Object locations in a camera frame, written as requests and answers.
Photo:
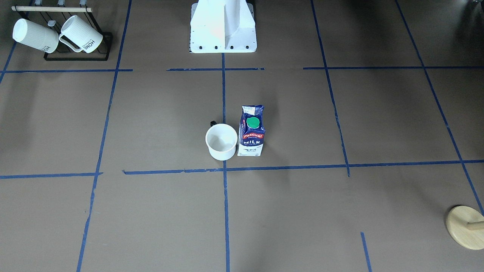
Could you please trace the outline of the round wooden stand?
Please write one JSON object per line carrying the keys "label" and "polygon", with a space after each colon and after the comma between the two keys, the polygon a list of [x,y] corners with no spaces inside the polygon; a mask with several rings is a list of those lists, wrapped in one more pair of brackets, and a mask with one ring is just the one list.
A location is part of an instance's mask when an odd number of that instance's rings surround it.
{"label": "round wooden stand", "polygon": [[450,236],[460,246],[471,250],[484,248],[484,217],[479,211],[455,206],[448,212],[445,223]]}

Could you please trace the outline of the white smiley face mug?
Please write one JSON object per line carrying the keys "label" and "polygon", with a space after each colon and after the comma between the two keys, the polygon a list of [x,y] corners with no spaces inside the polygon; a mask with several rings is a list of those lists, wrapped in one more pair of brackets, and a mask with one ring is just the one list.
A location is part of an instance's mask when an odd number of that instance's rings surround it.
{"label": "white smiley face mug", "polygon": [[205,135],[205,143],[213,159],[227,161],[235,155],[237,132],[230,125],[211,121]]}

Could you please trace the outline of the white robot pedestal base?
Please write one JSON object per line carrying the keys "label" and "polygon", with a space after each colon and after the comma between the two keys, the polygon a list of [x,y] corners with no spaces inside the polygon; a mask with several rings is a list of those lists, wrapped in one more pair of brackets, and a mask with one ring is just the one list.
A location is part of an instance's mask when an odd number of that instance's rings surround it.
{"label": "white robot pedestal base", "polygon": [[254,0],[199,0],[192,4],[190,52],[253,53],[257,46]]}

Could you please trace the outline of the blue Pascual milk carton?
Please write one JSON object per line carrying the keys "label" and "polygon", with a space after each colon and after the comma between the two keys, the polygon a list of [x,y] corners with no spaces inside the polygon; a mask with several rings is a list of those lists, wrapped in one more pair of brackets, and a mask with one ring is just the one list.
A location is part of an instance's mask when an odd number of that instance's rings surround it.
{"label": "blue Pascual milk carton", "polygon": [[238,132],[237,156],[261,156],[265,127],[264,105],[243,105]]}

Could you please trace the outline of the white ribbed mug outer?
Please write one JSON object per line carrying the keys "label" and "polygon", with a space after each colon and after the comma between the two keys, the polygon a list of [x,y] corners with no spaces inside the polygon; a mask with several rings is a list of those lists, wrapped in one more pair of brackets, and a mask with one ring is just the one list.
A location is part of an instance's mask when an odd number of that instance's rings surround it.
{"label": "white ribbed mug outer", "polygon": [[12,38],[18,43],[48,54],[53,53],[59,44],[56,31],[26,19],[19,19],[14,24]]}

